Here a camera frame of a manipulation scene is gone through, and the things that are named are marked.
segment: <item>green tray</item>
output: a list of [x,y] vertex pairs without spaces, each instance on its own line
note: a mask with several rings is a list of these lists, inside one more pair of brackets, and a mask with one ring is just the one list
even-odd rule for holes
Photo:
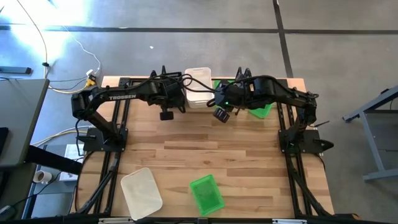
[[189,184],[200,215],[205,216],[225,206],[213,175],[207,175]]
[[[218,84],[220,83],[219,80],[214,81],[214,88],[217,88]],[[272,104],[266,105],[264,108],[258,108],[255,110],[249,110],[249,113],[253,114],[254,116],[264,119],[265,117],[268,116],[270,110],[272,108]]]

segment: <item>wooden table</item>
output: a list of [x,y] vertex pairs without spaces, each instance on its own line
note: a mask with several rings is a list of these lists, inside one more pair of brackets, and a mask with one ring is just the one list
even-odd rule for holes
[[[104,77],[103,86],[117,86],[119,79]],[[305,91],[303,79],[287,81],[289,87]],[[113,108],[114,102],[107,102],[98,112],[111,120]],[[187,108],[185,114],[174,110],[172,121],[160,121],[159,112],[158,106],[130,102],[129,137],[119,166],[113,217],[129,216],[120,180],[143,167],[151,169],[163,199],[163,207],[153,217],[199,217],[189,183],[208,174],[214,175],[225,202],[225,208],[209,217],[294,217],[286,163],[277,140],[280,127],[275,104],[265,119],[241,111],[238,116],[231,114],[226,124],[213,117],[211,108]],[[78,186],[79,207],[97,188],[103,157],[104,153],[96,152],[84,166]],[[309,189],[325,210],[333,213],[321,161],[312,154],[302,157]],[[304,212],[301,191],[298,195]],[[105,188],[103,207],[107,196]]]

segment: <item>concrete floor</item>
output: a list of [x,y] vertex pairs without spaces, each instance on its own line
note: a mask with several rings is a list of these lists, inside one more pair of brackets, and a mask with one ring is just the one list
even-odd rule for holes
[[[208,27],[276,29],[272,0],[21,0],[38,24],[94,27]],[[397,29],[394,0],[279,0],[285,29]],[[15,1],[5,1],[0,26],[30,24]],[[199,34],[74,32],[103,64],[102,75],[148,75],[166,65],[170,71],[210,67],[216,76],[231,76],[237,66],[253,74],[286,77],[278,34]],[[95,60],[81,51],[67,32],[44,32],[52,70],[50,80],[80,78],[95,69]],[[398,222],[398,178],[368,184],[362,175],[376,170],[360,121],[345,124],[341,117],[398,83],[396,35],[286,35],[294,77],[319,93],[318,120],[322,138],[335,147],[325,153],[326,175],[336,213],[357,213],[365,220]],[[44,49],[37,31],[27,26],[0,31],[0,62],[34,69],[27,78],[41,78]],[[75,83],[54,83],[68,88]],[[393,104],[398,109],[398,101]],[[70,95],[47,92],[32,142],[72,127]],[[74,142],[74,135],[52,144]],[[398,155],[388,154],[387,167]],[[67,198],[38,199],[34,216],[51,215]]]

